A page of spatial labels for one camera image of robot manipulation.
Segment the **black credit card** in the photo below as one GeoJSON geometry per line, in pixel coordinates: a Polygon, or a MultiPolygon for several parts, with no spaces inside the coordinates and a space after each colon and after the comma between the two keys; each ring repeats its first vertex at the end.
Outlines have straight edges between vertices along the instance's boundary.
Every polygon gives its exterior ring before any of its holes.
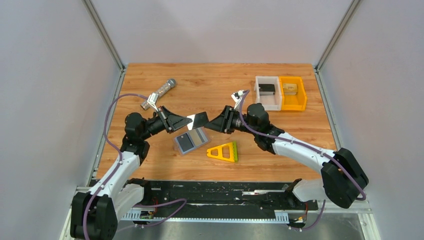
{"type": "Polygon", "coordinates": [[[189,131],[201,128],[209,122],[209,118],[206,111],[189,115],[187,116],[187,118],[191,119],[191,122],[187,125],[187,129],[189,131]]]}

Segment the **pink leather card holder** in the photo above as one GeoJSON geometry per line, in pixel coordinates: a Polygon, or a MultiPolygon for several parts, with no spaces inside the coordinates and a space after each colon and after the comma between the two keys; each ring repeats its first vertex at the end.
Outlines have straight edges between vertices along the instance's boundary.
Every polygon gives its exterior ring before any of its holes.
{"type": "Polygon", "coordinates": [[[173,149],[179,152],[180,155],[186,155],[201,146],[209,143],[210,137],[206,133],[204,127],[188,130],[173,139],[173,149]]]}

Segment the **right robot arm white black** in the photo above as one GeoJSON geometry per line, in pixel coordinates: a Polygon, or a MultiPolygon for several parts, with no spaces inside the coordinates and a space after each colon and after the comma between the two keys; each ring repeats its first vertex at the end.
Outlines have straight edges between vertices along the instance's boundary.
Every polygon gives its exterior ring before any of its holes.
{"type": "Polygon", "coordinates": [[[234,131],[252,134],[261,150],[288,157],[319,173],[320,179],[300,180],[294,185],[291,192],[300,202],[330,200],[348,209],[355,200],[366,199],[364,189],[369,178],[350,150],[325,149],[293,137],[270,122],[260,103],[249,105],[246,114],[227,105],[205,127],[224,134],[234,131]]]}

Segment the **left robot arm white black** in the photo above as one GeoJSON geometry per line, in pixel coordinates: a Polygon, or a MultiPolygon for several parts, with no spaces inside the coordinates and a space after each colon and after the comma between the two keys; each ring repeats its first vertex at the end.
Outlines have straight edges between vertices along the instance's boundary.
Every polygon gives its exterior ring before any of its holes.
{"type": "Polygon", "coordinates": [[[72,199],[70,236],[79,240],[111,240],[121,218],[145,199],[146,184],[130,179],[147,157],[147,139],[166,131],[171,134],[193,122],[160,106],[145,119],[138,112],[125,118],[125,135],[118,156],[106,174],[87,192],[78,192],[72,199]]]}

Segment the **black card in white bin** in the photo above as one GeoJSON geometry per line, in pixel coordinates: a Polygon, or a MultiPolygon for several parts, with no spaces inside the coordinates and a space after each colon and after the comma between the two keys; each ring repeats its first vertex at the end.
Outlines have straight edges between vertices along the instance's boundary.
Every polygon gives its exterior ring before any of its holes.
{"type": "Polygon", "coordinates": [[[276,93],[276,88],[274,84],[271,83],[261,83],[258,85],[259,95],[260,96],[273,96],[276,93]]]}

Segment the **green toy brick strip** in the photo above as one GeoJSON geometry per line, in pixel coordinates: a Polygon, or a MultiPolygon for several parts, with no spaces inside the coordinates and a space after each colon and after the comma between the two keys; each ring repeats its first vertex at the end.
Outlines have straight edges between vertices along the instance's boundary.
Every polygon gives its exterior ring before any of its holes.
{"type": "Polygon", "coordinates": [[[232,143],[232,160],[234,163],[238,162],[238,149],[237,149],[237,143],[233,141],[232,143]]]}

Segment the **silver glitter microphone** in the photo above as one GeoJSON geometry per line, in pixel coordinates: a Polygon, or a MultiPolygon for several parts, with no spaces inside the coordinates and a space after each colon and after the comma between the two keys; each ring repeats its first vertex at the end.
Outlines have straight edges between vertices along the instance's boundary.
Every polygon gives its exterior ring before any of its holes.
{"type": "MultiPolygon", "coordinates": [[[[159,98],[161,98],[166,92],[174,88],[176,85],[177,85],[177,81],[174,78],[169,78],[163,86],[161,86],[159,89],[155,91],[155,93],[158,94],[159,98]]],[[[150,108],[146,100],[140,106],[144,110],[147,110],[150,108]]]]}

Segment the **yellow triangular toy block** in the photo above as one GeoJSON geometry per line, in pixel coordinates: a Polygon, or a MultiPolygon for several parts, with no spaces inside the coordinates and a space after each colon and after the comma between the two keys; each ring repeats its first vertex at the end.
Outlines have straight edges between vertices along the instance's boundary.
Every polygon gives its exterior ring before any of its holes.
{"type": "Polygon", "coordinates": [[[206,156],[212,159],[233,163],[232,142],[208,148],[206,156]]]}

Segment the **white plastic bin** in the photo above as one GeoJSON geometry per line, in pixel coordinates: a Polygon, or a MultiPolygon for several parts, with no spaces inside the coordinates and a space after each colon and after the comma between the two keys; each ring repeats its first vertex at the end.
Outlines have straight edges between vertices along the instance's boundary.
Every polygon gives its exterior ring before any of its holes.
{"type": "Polygon", "coordinates": [[[266,111],[280,111],[282,109],[283,94],[278,76],[256,76],[255,102],[262,104],[266,111]]]}

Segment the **yellow plastic bin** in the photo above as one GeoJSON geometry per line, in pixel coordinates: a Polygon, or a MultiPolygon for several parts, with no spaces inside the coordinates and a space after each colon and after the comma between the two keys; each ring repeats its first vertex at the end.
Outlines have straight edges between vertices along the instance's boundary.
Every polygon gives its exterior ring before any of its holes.
{"type": "Polygon", "coordinates": [[[300,76],[279,76],[282,92],[282,111],[302,112],[306,109],[307,94],[300,76]]]}

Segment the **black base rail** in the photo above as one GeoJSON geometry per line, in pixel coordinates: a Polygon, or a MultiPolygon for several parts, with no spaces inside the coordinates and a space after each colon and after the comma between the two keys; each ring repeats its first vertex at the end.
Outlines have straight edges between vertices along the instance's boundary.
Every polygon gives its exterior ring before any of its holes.
{"type": "Polygon", "coordinates": [[[176,218],[274,219],[276,210],[301,215],[318,210],[314,201],[302,203],[285,193],[288,182],[150,181],[151,190],[142,205],[162,204],[154,216],[164,218],[187,203],[176,218]]]}

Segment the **left aluminium frame post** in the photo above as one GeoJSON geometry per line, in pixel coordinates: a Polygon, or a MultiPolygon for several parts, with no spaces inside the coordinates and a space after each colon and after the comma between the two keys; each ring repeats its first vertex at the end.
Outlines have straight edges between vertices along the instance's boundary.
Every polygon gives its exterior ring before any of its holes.
{"type": "Polygon", "coordinates": [[[115,64],[120,69],[121,72],[123,72],[126,69],[126,65],[122,61],[115,45],[113,44],[113,41],[111,37],[108,34],[108,31],[105,28],[105,25],[103,24],[103,21],[101,20],[101,17],[96,10],[96,7],[92,0],[82,0],[82,3],[84,4],[89,16],[91,17],[97,31],[99,32],[106,48],[108,49],[110,55],[112,56],[115,64]]]}

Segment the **aluminium frame post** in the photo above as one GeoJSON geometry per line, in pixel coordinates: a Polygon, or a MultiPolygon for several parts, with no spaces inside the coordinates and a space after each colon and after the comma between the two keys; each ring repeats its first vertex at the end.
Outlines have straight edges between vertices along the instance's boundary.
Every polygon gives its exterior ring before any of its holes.
{"type": "Polygon", "coordinates": [[[126,65],[122,61],[115,45],[113,44],[113,41],[111,37],[108,34],[108,31],[105,28],[105,25],[103,24],[103,21],[101,20],[101,17],[96,10],[96,7],[92,0],[82,0],[82,3],[84,4],[89,16],[91,17],[97,31],[99,32],[106,48],[108,49],[110,55],[112,56],[115,64],[120,69],[121,72],[123,72],[126,69],[126,65]]]}
{"type": "Polygon", "coordinates": [[[355,12],[357,11],[357,8],[362,3],[362,0],[351,0],[350,4],[344,13],[342,19],[340,20],[337,28],[335,29],[332,37],[330,38],[330,41],[328,42],[326,48],[324,49],[321,57],[319,58],[317,64],[315,65],[315,71],[318,73],[321,71],[321,69],[324,67],[326,61],[328,60],[331,52],[333,51],[333,48],[336,46],[336,44],[339,41],[339,38],[344,33],[346,27],[348,26],[351,18],[354,16],[355,12]]]}

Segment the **right aluminium frame post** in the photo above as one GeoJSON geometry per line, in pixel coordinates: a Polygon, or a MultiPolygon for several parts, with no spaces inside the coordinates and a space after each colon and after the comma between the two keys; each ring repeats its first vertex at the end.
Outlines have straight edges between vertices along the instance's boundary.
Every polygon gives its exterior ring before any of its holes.
{"type": "Polygon", "coordinates": [[[355,12],[357,11],[357,8],[362,3],[362,0],[351,0],[350,4],[344,13],[342,19],[340,20],[337,28],[335,29],[332,37],[330,38],[330,41],[328,42],[326,48],[324,49],[321,57],[319,58],[317,64],[315,65],[315,71],[318,73],[321,71],[321,69],[324,67],[326,61],[328,60],[331,52],[333,51],[333,48],[336,46],[336,44],[339,41],[339,38],[344,33],[346,27],[348,26],[351,18],[354,16],[355,12]]]}

